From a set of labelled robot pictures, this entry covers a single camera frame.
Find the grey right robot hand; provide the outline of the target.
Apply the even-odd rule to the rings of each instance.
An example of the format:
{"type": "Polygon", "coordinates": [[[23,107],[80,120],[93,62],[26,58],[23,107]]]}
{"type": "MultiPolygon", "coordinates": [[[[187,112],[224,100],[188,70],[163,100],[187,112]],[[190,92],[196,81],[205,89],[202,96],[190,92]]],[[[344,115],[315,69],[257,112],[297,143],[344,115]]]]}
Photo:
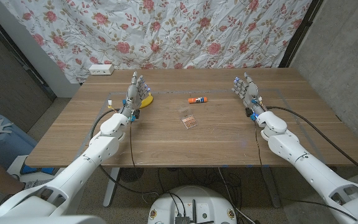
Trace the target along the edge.
{"type": "Polygon", "coordinates": [[[255,120],[260,114],[266,112],[267,109],[262,103],[258,87],[248,74],[244,74],[244,79],[236,77],[233,83],[232,91],[242,100],[248,117],[255,120]]]}

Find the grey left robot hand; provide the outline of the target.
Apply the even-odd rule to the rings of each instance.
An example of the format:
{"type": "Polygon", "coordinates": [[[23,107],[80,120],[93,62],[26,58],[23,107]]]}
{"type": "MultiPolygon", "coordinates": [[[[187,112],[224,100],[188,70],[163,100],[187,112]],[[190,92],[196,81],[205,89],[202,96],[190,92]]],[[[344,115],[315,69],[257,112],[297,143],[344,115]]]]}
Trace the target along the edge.
{"type": "Polygon", "coordinates": [[[123,107],[120,109],[120,114],[127,117],[130,122],[138,119],[142,100],[148,97],[149,92],[150,88],[145,83],[144,77],[142,75],[138,76],[137,72],[134,72],[131,84],[127,89],[126,98],[123,101],[123,107]]]}

